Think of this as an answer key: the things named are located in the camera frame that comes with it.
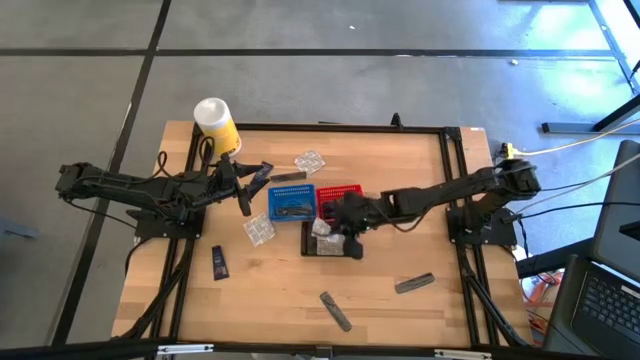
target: white container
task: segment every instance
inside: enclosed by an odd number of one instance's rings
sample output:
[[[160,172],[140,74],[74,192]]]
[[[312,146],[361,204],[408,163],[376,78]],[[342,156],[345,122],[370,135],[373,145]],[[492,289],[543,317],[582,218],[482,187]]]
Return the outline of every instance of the white container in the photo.
[[[215,140],[215,156],[219,157],[223,153],[234,156],[240,151],[242,141],[224,100],[207,98],[200,101],[193,109],[193,117],[205,136],[211,136]]]

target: blue plastic bin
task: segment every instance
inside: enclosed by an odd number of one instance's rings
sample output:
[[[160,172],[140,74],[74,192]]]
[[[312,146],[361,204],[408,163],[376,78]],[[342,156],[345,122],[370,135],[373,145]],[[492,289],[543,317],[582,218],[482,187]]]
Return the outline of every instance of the blue plastic bin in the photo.
[[[315,187],[311,184],[281,186],[269,189],[269,219],[271,221],[310,221],[316,218]],[[278,209],[304,207],[311,208],[307,215],[281,215]]]

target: white lid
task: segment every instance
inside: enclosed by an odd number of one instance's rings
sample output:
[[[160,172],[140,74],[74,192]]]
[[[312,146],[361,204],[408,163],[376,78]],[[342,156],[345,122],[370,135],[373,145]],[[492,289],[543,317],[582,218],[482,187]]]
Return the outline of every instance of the white lid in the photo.
[[[231,118],[227,103],[218,98],[207,98],[193,109],[196,122],[204,127],[216,129],[224,126]]]

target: laptop keyboard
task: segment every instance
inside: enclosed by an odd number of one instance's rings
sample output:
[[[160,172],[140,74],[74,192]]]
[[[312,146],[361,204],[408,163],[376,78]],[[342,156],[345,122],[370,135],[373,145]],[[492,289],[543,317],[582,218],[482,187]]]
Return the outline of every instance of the laptop keyboard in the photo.
[[[593,272],[587,274],[579,311],[640,343],[640,299],[607,280]]]

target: small black box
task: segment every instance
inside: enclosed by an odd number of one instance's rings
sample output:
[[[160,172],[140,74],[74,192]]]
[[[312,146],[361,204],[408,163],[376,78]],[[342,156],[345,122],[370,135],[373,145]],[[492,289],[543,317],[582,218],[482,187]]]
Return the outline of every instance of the small black box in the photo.
[[[224,255],[222,255],[222,248],[220,245],[216,245],[211,248],[213,253],[213,280],[222,280],[229,277],[229,270],[227,270],[227,262],[224,261]]]

